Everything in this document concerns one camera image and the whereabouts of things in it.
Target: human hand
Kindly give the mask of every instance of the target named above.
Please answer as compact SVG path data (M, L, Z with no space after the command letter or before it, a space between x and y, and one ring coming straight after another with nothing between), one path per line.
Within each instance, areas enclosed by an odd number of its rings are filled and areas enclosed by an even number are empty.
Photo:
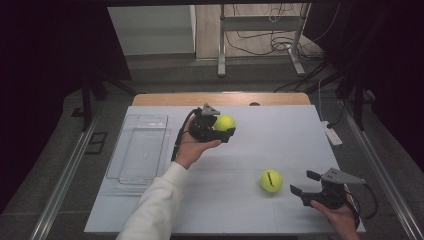
M341 208L332 210L323 204L312 200L311 206L326 216L334 230L342 240L358 240L361 239L355 228L355 217L352 211L343 205Z
M185 169L189 169L190 166L195 163L202 153L209 148L217 147L221 144L221 140L214 140L210 142L199 142L193 138L188 130L194 117L187 121L184 127L183 135L181 137L180 146L178 148L177 157L175 162L183 166Z

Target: yellow tennis ball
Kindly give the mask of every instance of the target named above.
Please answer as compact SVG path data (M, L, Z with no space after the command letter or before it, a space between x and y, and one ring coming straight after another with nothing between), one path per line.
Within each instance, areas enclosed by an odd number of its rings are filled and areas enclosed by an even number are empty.
M283 177L274 169L262 173L261 186L268 192L277 192L283 185Z
M236 127L236 120L228 114L223 114L218 116L215 124L213 125L213 129L217 131L227 131L229 128Z

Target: white table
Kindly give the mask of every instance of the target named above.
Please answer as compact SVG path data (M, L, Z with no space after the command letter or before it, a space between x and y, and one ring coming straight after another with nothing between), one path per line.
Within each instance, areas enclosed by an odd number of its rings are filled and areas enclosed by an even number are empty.
M167 150L172 154L186 115L198 106L129 107L129 114L168 115L171 130ZM319 192L321 184L306 177L306 170L324 173L338 168L316 109L301 106L213 106L232 115L237 130L229 143L208 150L190 168L191 179L175 221L174 234L327 234L334 233L327 219L291 194L293 184ZM165 170L169 160L161 162ZM281 172L282 189L276 194L259 185L269 168ZM103 180L86 232L118 232L139 196L111 195ZM365 229L361 224L359 232Z

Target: dark background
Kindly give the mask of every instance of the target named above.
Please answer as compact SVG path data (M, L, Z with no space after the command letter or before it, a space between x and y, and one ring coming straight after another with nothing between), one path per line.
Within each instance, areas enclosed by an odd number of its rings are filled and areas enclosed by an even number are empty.
M361 61L365 89L375 95L374 113L424 171L422 1L341 3L333 25L316 43L335 65L345 66L364 43L367 30L381 11L380 3L390 6L391 11ZM312 4L304 35L311 40L320 37L330 26L337 6Z
M130 75L104 6L54 1L0 4L3 210L54 131L63 99L81 88L82 77L101 82L97 71L115 79L129 80ZM305 35L314 39L327 29L335 7L313 4ZM339 10L343 17L317 43L343 66L362 44L376 10L374 1L343 4ZM376 96L375 113L424 169L422 12L419 1L397 1L363 63L366 88Z
M64 98L95 72L130 80L107 8L58 2L0 3L2 211L37 161Z

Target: transparent tray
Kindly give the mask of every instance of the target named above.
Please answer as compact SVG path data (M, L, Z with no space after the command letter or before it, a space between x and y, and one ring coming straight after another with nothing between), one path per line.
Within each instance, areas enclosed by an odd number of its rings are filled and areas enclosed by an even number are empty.
M166 158L166 115L128 115L122 125L106 178L117 188L147 188Z

